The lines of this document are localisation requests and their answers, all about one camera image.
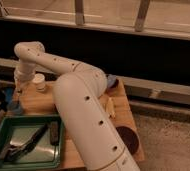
wooden board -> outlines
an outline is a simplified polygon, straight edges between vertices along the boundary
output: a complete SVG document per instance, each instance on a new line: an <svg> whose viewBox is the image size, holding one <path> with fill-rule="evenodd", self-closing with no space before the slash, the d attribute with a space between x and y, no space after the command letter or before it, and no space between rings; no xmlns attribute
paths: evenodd
<svg viewBox="0 0 190 171"><path fill-rule="evenodd" d="M53 83L54 82L47 82L47 91L45 93L37 92L33 84L29 84L26 87L22 96L20 97L25 115L53 114L57 112L52 96ZM113 124L115 126L130 127L136 132L137 128L131 113L128 99L125 94L123 83L121 81L119 81L119 84L116 88L107 91L100 97L100 103L104 108L109 97L114 103L114 111L116 113L116 117L111 118ZM81 160L80 155L67 132L63 151L63 159L61 165L58 167L59 170L84 167L84 163ZM136 161L144 160L144 153L141 143L139 145L138 151L133 157Z"/></svg>

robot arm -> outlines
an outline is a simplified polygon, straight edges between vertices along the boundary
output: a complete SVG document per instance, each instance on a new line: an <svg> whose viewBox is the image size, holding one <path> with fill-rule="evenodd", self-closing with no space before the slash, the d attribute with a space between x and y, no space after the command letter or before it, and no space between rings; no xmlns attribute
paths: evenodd
<svg viewBox="0 0 190 171"><path fill-rule="evenodd" d="M15 53L19 83L33 78L35 64L62 74L54 85L55 105L88 170L139 171L98 101L107 87L102 70L45 53L39 42L18 43Z"/></svg>

plastic tray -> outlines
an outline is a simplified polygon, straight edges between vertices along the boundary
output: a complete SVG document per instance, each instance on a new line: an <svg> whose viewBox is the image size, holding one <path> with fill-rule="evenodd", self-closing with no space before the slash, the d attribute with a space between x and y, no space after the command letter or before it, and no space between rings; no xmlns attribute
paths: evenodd
<svg viewBox="0 0 190 171"><path fill-rule="evenodd" d="M38 170L56 168L60 164L61 147L63 144L64 126L58 115L45 116L16 116L6 117L0 126L0 152L8 142L14 145L21 145L45 123L58 121L60 123L59 144L50 144L49 128L40 139L36 147L15 163L0 160L0 170Z"/></svg>

metal tool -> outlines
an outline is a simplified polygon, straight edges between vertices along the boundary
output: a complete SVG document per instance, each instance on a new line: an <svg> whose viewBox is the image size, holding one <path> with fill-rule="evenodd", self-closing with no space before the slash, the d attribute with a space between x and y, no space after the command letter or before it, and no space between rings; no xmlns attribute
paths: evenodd
<svg viewBox="0 0 190 171"><path fill-rule="evenodd" d="M35 148L39 140L43 137L47 129L48 129L48 125L47 124L43 125L23 145L15 146L12 144L6 144L0 154L0 159L3 159L4 161L7 161L7 162L14 162L20 157L31 152Z"/></svg>

